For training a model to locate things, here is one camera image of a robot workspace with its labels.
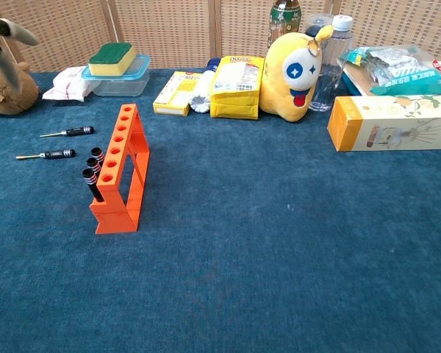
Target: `water bottle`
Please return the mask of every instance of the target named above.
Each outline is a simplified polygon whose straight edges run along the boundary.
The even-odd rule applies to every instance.
[[[325,112],[333,107],[343,68],[353,46],[352,24],[353,18],[347,15],[333,18],[334,31],[322,53],[322,68],[309,106],[311,110]]]

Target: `yellow box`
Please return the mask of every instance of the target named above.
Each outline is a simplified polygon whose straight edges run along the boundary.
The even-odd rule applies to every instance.
[[[337,97],[327,129],[337,151],[441,149],[441,96]]]
[[[220,60],[212,79],[212,118],[258,120],[259,88],[265,58],[227,56]]]
[[[190,99],[202,74],[175,71],[154,101],[154,112],[186,116]]]

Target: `black screwdriver handle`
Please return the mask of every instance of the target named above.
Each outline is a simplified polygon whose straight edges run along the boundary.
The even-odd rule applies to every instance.
[[[83,126],[83,127],[77,127],[75,129],[68,129],[65,131],[66,136],[80,136],[80,135],[89,135],[93,134],[95,132],[95,129],[93,126]]]
[[[62,149],[60,151],[47,151],[40,154],[42,158],[47,160],[58,160],[60,158],[75,157],[74,149]]]

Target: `sponge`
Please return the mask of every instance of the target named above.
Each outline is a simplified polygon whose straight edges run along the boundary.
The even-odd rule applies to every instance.
[[[106,43],[90,58],[88,68],[94,76],[121,76],[135,59],[131,43]]]

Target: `yellow package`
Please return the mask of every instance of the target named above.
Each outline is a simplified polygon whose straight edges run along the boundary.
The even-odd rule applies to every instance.
[[[201,74],[175,71],[154,101],[158,114],[188,115],[190,98]]]
[[[258,120],[259,88],[265,58],[227,56],[210,87],[211,117]]]

